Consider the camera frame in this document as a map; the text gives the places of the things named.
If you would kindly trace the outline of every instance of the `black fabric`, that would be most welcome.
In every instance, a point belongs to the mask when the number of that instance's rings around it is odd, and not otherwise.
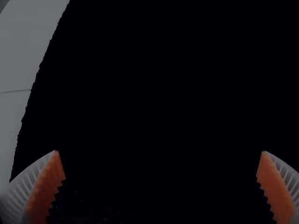
[[[11,180],[59,151],[66,181],[48,223],[147,223],[166,213],[180,142],[169,68],[178,65],[164,31],[147,24],[154,17],[133,11],[71,0],[40,65]]]

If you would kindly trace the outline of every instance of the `orange rubber pad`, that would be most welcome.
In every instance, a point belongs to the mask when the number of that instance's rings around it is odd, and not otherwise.
[[[41,172],[35,188],[28,200],[25,214],[29,224],[46,224],[48,210],[53,206],[58,187],[65,180],[64,170],[58,152],[55,152],[48,164]]]
[[[277,224],[289,224],[295,214],[295,203],[271,157],[262,152],[257,170],[257,182],[265,191],[270,211]]]

